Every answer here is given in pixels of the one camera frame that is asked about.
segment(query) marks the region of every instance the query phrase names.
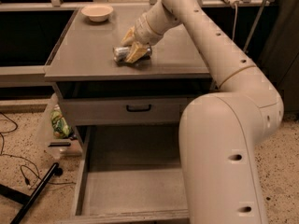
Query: speckled floor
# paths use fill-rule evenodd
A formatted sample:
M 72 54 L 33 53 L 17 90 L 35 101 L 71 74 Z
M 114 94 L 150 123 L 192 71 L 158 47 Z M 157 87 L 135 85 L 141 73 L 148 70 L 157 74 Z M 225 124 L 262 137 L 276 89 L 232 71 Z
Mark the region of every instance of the speckled floor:
M 56 162 L 43 147 L 35 142 L 37 124 L 42 113 L 7 114 L 18 123 L 13 133 L 4 134 L 3 153 L 20 155 L 34 162 L 43 176 Z M 13 128 L 13 125 L 0 116 L 0 132 Z M 256 147 L 256 160 L 261 176 L 263 195 L 269 224 L 299 223 L 299 122 L 288 116 L 268 140 Z M 59 160 L 64 174 L 55 176 L 52 182 L 76 182 L 79 158 Z M 20 166 L 29 162 L 0 156 L 0 183 L 26 194 L 31 194 L 24 183 Z M 23 169 L 33 183 L 36 177 Z M 32 206 L 22 223 L 52 224 L 55 220 L 67 219 L 73 202 L 74 185 L 47 185 Z M 0 196 L 0 223 L 6 224 L 15 217 L 21 206 Z

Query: bowl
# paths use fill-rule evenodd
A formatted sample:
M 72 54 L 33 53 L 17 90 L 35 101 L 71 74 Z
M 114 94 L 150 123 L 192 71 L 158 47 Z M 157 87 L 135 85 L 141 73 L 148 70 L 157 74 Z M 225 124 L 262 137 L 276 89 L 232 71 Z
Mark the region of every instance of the bowl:
M 108 19 L 113 12 L 113 7 L 110 5 L 92 5 L 84 7 L 81 12 L 91 21 L 102 22 Z

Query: drawer handle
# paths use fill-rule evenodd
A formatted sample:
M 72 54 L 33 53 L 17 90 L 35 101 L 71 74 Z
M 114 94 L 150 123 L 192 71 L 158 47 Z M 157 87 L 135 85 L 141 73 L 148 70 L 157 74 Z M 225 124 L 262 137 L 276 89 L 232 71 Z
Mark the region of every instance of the drawer handle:
M 127 106 L 127 111 L 128 112 L 148 112 L 151 110 L 151 105 L 147 105 L 147 107 L 144 107 L 142 105 L 142 107 L 138 108 L 137 106 L 132 106 L 132 105 L 128 105 Z

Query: drawer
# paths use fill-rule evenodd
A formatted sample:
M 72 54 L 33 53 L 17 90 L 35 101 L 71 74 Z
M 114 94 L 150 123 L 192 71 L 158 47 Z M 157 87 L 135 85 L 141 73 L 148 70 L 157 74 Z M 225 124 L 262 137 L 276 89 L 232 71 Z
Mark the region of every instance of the drawer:
M 187 98 L 60 101 L 72 126 L 179 122 L 186 105 Z
M 71 219 L 57 224 L 189 224 L 178 124 L 100 125 L 89 131 Z

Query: robotic hand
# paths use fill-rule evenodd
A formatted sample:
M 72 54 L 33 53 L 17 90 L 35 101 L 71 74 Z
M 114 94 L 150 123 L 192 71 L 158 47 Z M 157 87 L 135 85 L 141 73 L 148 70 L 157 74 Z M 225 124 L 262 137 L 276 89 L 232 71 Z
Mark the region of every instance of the robotic hand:
M 254 145 L 283 116 L 282 100 L 256 64 L 201 9 L 202 0 L 161 0 L 121 44 L 128 63 L 181 23 L 219 88 L 194 99 L 179 124 L 179 148 L 192 224 L 265 224 Z

